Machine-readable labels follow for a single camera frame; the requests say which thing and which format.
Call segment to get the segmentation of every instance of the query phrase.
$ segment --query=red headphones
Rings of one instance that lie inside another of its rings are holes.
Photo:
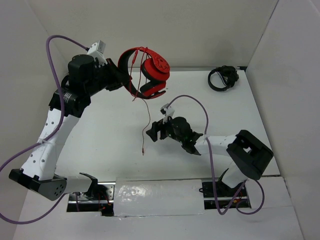
[[[141,67],[140,70],[142,71],[143,75],[150,80],[150,82],[146,83],[142,87],[137,90],[135,86],[133,86],[132,82],[130,81],[124,87],[137,98],[141,99],[154,99],[163,95],[166,91],[160,91],[166,87],[166,81],[170,77],[170,66],[168,62],[160,56],[155,51],[148,49],[147,47],[134,47],[127,51],[125,51],[119,58],[118,61],[118,68],[129,74],[128,71],[128,62],[130,56],[135,53],[133,57],[133,63],[137,58],[138,52],[144,52],[147,56],[151,58],[146,59]]]

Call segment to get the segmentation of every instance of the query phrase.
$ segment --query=cable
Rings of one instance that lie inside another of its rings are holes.
[[[219,75],[219,77],[220,77],[220,79],[221,79],[221,81],[222,81],[223,85],[224,85],[225,87],[227,87],[227,81],[226,81],[226,79],[225,79],[224,77],[222,77],[222,76],[221,76],[220,72],[217,72],[217,74]]]
[[[147,111],[148,111],[148,115],[149,115],[149,122],[148,122],[148,124],[144,127],[144,129],[142,129],[142,156],[145,154],[145,130],[146,130],[146,128],[149,126],[149,124],[151,123],[151,116],[150,116],[150,111],[149,111],[149,106],[148,106],[148,103],[143,99],[143,98],[141,98],[143,101],[144,101],[144,103],[145,103],[145,105],[146,105],[146,109],[147,109]]]
[[[139,84],[138,84],[138,88],[137,88],[137,89],[139,89],[140,83],[141,83],[141,66],[142,66],[142,63],[143,63],[143,60],[144,60],[144,55],[145,55],[145,60],[147,60],[147,58],[150,57],[149,54],[146,52],[147,49],[148,49],[147,47],[144,47],[144,51],[143,51],[143,54],[142,54],[142,57],[141,57],[140,77],[139,77]],[[132,81],[131,74],[132,74],[132,68],[133,68],[133,65],[134,65],[134,63],[135,63],[135,61],[136,61],[138,52],[139,52],[139,50],[136,50],[136,51],[135,51],[134,56],[133,56],[133,60],[132,60],[132,63],[131,63],[131,68],[130,68],[130,85],[129,85],[129,92],[130,92],[130,94],[134,97],[133,100],[132,100],[132,102],[133,102],[134,100],[136,100],[137,95],[138,95],[138,91],[136,92],[135,95],[133,95],[133,94],[131,93],[131,83],[132,83],[132,82],[131,82],[131,81]],[[141,98],[141,99],[144,101],[144,103],[145,103],[145,105],[146,105],[146,109],[147,109],[147,111],[148,111],[148,115],[149,115],[149,122],[148,122],[148,124],[142,129],[142,156],[143,156],[143,155],[145,154],[145,148],[144,148],[144,146],[145,146],[145,135],[144,135],[144,132],[145,132],[146,128],[147,128],[147,127],[150,125],[150,123],[151,123],[151,116],[150,116],[149,106],[148,106],[147,102],[146,102],[143,98]]]
[[[138,88],[137,88],[137,91],[136,91],[136,93],[135,93],[135,96],[134,96],[134,99],[132,100],[132,102],[133,102],[134,100],[136,100],[137,95],[138,95],[138,91],[139,91],[139,87],[140,87],[140,82],[141,82],[141,66],[142,66],[142,62],[143,62],[143,60],[144,60],[144,56],[145,56],[145,53],[146,53],[147,50],[148,50],[147,47],[145,47],[144,50],[143,50],[143,54],[142,54],[142,57],[141,57],[141,63],[140,63],[140,77],[139,77]]]
[[[100,193],[98,193],[98,211],[100,211]]]
[[[75,206],[76,206],[76,210],[78,211],[78,212],[80,212],[80,209],[79,209],[79,203],[78,203],[78,193],[77,192],[74,192],[74,194],[75,194]]]
[[[106,202],[108,203],[108,205],[110,206],[111,205],[111,203],[109,202],[109,198],[108,198],[108,196],[105,194],[105,193],[102,193],[103,194],[103,196],[104,196],[104,198],[105,198],[105,200],[106,200]]]
[[[229,204],[226,206],[225,210],[224,211],[221,211],[220,209],[220,206],[219,206],[219,202],[218,202],[218,194],[217,194],[217,187],[216,187],[216,176],[215,176],[215,168],[214,168],[214,156],[213,156],[213,152],[212,152],[212,147],[211,147],[211,143],[209,141],[209,138],[207,137],[207,130],[208,130],[208,127],[209,127],[209,117],[208,117],[208,113],[205,109],[205,107],[203,106],[203,104],[197,100],[196,98],[194,98],[193,96],[190,96],[190,95],[179,95],[177,97],[175,97],[168,105],[167,105],[167,108],[177,99],[179,98],[182,98],[182,97],[187,97],[187,98],[190,98],[190,99],[193,99],[194,101],[196,101],[203,109],[204,111],[204,114],[205,114],[205,118],[206,118],[206,124],[205,124],[205,128],[204,128],[204,137],[205,137],[205,140],[207,141],[208,143],[208,148],[209,148],[209,157],[210,157],[210,166],[211,166],[211,175],[212,175],[212,187],[213,187],[213,195],[214,195],[214,203],[215,203],[215,207],[218,211],[218,213],[220,215],[225,215],[226,212],[228,211],[228,209],[230,208],[230,206],[233,204],[234,200],[236,199],[236,197],[238,196],[239,192],[241,191],[241,189],[245,186],[246,184],[246,181],[244,181],[239,189],[235,192],[235,194],[233,195],[231,201],[229,202]],[[263,189],[263,187],[261,186],[261,184],[254,180],[258,185],[259,187],[261,188],[261,193],[262,193],[262,201],[261,201],[261,204],[260,206],[255,210],[255,211],[252,211],[252,212],[243,212],[241,210],[239,210],[239,204],[245,200],[242,200],[242,201],[239,201],[237,203],[237,205],[235,206],[236,210],[241,213],[241,214],[244,214],[244,215],[252,215],[252,214],[255,214],[257,212],[260,211],[260,209],[263,207],[264,203],[265,203],[265,191]]]
[[[64,95],[62,93],[62,89],[61,89],[61,86],[60,86],[60,83],[59,83],[59,79],[58,79],[58,76],[57,76],[57,73],[56,73],[56,69],[55,69],[55,66],[54,66],[54,63],[53,63],[53,60],[52,60],[52,57],[51,57],[51,52],[50,52],[50,41],[52,39],[56,39],[56,38],[59,38],[59,39],[65,39],[65,40],[68,40],[76,45],[78,45],[79,47],[85,49],[86,51],[89,50],[88,47],[85,47],[83,46],[82,44],[76,42],[75,40],[72,40],[71,38],[68,38],[66,36],[62,36],[62,35],[52,35],[50,37],[48,37],[48,39],[46,40],[45,42],[45,48],[46,48],[46,55],[48,57],[48,61],[49,61],[49,65],[50,65],[50,68],[51,68],[51,71],[52,71],[52,74],[53,74],[53,78],[54,78],[54,81],[55,81],[55,84],[56,84],[56,87],[57,87],[57,90],[58,90],[58,93],[59,93],[59,99],[60,99],[60,105],[61,105],[61,115],[60,115],[60,120],[59,120],[59,123],[58,125],[56,126],[56,128],[53,130],[53,132],[51,134],[49,134],[44,140],[45,141],[48,141],[50,138],[52,138],[60,129],[62,123],[63,123],[63,120],[64,120],[64,115],[65,115],[65,102],[64,102]],[[13,155],[12,157],[10,157],[7,161],[5,161],[1,166],[0,166],[0,172],[12,161],[14,160],[15,158],[19,157],[20,155],[30,151],[31,149],[34,149],[35,147],[39,146],[41,143],[40,142],[37,142],[29,147],[27,147],[26,149],[16,153],[15,155]],[[49,211],[47,211],[45,214],[43,214],[42,216],[38,217],[38,218],[35,218],[33,220],[29,220],[29,221],[15,221],[15,220],[11,220],[7,217],[5,217],[4,215],[2,215],[0,213],[0,218],[3,219],[4,221],[8,222],[8,223],[11,223],[11,224],[17,224],[17,225],[23,225],[23,224],[31,224],[31,223],[34,223],[36,221],[39,221],[40,219],[44,218],[45,216],[47,216],[57,205],[58,203],[62,200],[62,198],[64,197],[65,194],[63,194],[59,199],[58,201],[52,206],[52,208],[50,208]]]

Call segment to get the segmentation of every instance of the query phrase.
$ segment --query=headphone ear cup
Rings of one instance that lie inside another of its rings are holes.
[[[166,73],[160,72],[156,68],[152,58],[148,58],[147,60],[145,60],[142,63],[141,72],[143,73],[143,75],[147,79],[149,79],[150,81],[155,81],[155,82],[164,82],[164,81],[168,80],[168,78],[170,77],[169,72],[166,72]]]
[[[154,81],[150,81],[147,84],[140,87],[140,91],[142,95],[146,97],[150,97],[153,94],[158,93],[160,90],[166,87],[166,82],[155,83]]]

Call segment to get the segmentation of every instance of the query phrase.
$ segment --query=white enclosure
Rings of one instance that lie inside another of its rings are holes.
[[[173,71],[167,93],[150,101],[151,121],[161,118],[160,107],[173,97],[190,94],[209,109],[210,134],[249,129],[275,154],[261,179],[266,203],[253,216],[231,209],[225,216],[211,210],[192,216],[108,218],[66,213],[65,197],[37,223],[16,228],[0,220],[1,239],[319,238],[320,0],[3,0],[0,22],[1,164],[36,142],[44,126],[56,90],[45,48],[53,34],[87,46],[102,40],[104,55],[115,63],[132,47],[157,51]],[[83,50],[57,39],[51,52],[62,79],[68,62]],[[240,81],[221,95],[207,86],[206,77],[208,69],[222,65],[248,68],[246,73],[238,71]],[[181,67],[209,68],[175,69]],[[141,130],[148,116],[144,103],[131,99],[124,89],[94,96],[67,140],[57,171],[92,172],[103,181],[210,176],[208,159],[194,158],[171,142],[157,145],[147,139],[146,154],[140,157]],[[175,114],[189,118],[202,132],[204,117],[198,106],[178,101]],[[190,109],[196,113],[193,117]],[[122,151],[123,145],[130,152]],[[159,154],[164,149],[167,154]],[[26,159],[22,155],[0,174],[0,212],[21,221],[40,216],[53,204],[8,179],[9,171]],[[216,158],[218,175],[229,162]],[[256,208],[261,201],[258,187],[252,181],[246,186]]]

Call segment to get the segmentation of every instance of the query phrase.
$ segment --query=headphone headband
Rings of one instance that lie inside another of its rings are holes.
[[[158,53],[156,53],[155,51],[152,51],[151,49],[147,48],[147,47],[134,47],[131,48],[127,51],[125,51],[119,58],[118,60],[118,68],[129,74],[128,71],[128,64],[129,64],[129,58],[131,57],[132,54],[134,54],[135,52],[140,51],[140,52],[144,52],[147,55],[151,56],[153,65],[155,66],[156,70],[160,72],[160,74],[169,74],[170,72],[170,66],[168,64],[168,62],[162,57],[160,56]],[[147,77],[150,81],[153,81],[154,83],[158,84],[155,85],[155,87],[153,88],[154,90],[154,94],[153,95],[143,95],[142,93],[140,93],[135,86],[132,84],[132,82],[130,81],[128,84],[126,84],[124,87],[134,96],[137,96],[138,98],[142,98],[142,99],[153,99],[156,97],[161,96],[162,94],[164,94],[166,91],[161,91],[158,92],[157,90],[161,90],[164,88],[164,86],[166,85],[166,80],[162,80],[162,79],[150,79],[150,77]]]

